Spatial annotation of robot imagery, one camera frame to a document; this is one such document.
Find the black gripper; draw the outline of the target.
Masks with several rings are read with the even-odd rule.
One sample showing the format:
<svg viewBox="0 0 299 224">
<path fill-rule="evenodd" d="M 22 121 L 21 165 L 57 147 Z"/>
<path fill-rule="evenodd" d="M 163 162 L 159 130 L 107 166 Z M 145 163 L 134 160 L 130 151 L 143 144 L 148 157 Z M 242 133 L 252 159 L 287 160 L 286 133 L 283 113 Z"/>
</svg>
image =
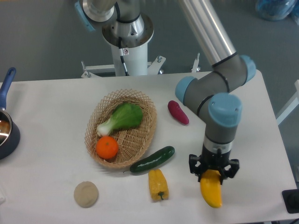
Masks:
<svg viewBox="0 0 299 224">
<path fill-rule="evenodd" d="M 213 153 L 203 146 L 201 155 L 189 154 L 190 173 L 197 176 L 198 182 L 200 182 L 207 168 L 218 168 L 221 176 L 220 184 L 222 185 L 224 180 L 234 178 L 239 170 L 239 160 L 229 160 L 230 152 L 222 153 L 216 150 L 216 153 Z"/>
</svg>

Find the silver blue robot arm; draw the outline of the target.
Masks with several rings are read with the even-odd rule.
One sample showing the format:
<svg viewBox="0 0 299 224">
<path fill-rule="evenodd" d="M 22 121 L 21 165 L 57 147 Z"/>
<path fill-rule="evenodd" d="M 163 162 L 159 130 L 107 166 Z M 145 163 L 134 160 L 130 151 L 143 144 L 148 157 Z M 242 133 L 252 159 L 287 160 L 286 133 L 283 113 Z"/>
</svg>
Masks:
<svg viewBox="0 0 299 224">
<path fill-rule="evenodd" d="M 175 89 L 178 100 L 206 124 L 201 155 L 189 156 L 189 168 L 199 182 L 209 170 L 218 171 L 223 181 L 239 169 L 239 161 L 229 155 L 242 103 L 231 92 L 254 77 L 256 66 L 250 57 L 237 54 L 209 1 L 181 0 L 179 4 L 213 68 L 203 78 L 181 79 Z M 88 30 L 93 30 L 92 21 L 103 23 L 102 34 L 112 48 L 117 76 L 149 74 L 147 44 L 154 28 L 141 13 L 139 1 L 78 0 L 75 8 Z"/>
</svg>

